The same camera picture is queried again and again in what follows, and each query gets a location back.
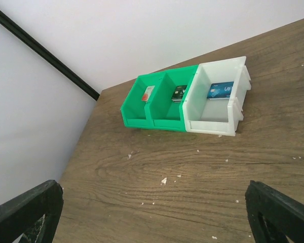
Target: debris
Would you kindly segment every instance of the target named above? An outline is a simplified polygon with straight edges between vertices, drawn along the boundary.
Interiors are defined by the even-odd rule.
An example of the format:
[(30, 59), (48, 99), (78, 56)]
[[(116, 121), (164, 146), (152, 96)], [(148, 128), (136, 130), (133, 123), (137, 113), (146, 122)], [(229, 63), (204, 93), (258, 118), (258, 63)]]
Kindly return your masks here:
[(166, 183), (167, 183), (167, 177), (164, 178), (161, 182), (162, 182), (164, 185), (166, 185)]

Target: storage bin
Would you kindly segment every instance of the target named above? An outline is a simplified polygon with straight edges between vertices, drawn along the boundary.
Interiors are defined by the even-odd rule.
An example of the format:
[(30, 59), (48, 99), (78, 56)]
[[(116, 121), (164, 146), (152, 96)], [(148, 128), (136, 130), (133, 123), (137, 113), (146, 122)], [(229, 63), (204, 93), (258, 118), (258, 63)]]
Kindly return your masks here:
[[(188, 132), (235, 136), (250, 76), (246, 57), (202, 63), (198, 66), (182, 110)], [(229, 99), (206, 99), (212, 83), (234, 81)]]
[[(147, 111), (154, 129), (185, 132), (182, 104), (194, 79), (198, 65), (164, 71), (163, 79), (149, 100)], [(177, 86), (187, 85), (182, 101), (174, 103), (171, 98)]]
[[(156, 90), (160, 85), (163, 77), (163, 72), (156, 72), (137, 77), (132, 89), (127, 95), (121, 112), (124, 125), (132, 128), (153, 128), (153, 121), (147, 114), (146, 109), (152, 97), (156, 94)], [(148, 86), (155, 86), (148, 101), (142, 101), (142, 96)]]

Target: table surface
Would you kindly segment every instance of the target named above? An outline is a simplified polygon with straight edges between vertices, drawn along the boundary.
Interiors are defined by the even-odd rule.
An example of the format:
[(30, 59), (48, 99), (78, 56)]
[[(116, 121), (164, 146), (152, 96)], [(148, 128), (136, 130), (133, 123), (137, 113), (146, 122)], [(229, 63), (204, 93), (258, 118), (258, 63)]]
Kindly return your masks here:
[(235, 137), (125, 128), (134, 81), (102, 92), (60, 181), (54, 242), (254, 242), (250, 180), (304, 204), (304, 19), (170, 68), (239, 56), (252, 89)]

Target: white plastic bin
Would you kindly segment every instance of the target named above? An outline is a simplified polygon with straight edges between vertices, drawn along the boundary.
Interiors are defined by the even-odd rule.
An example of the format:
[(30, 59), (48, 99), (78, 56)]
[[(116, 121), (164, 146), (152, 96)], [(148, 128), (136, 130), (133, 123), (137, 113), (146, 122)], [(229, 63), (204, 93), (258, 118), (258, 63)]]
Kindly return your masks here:
[[(187, 132), (235, 136), (247, 90), (251, 89), (246, 57), (232, 58), (198, 66), (183, 103)], [(234, 81), (230, 99), (208, 100), (212, 83)]]

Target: black card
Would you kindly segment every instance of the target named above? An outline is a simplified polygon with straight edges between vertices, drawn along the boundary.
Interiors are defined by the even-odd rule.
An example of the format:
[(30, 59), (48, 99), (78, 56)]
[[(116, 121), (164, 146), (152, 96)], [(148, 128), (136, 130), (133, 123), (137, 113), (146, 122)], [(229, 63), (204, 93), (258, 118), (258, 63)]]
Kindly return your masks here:
[(171, 100), (174, 102), (180, 102), (183, 98), (184, 92), (186, 91), (187, 85), (177, 86), (173, 92)]

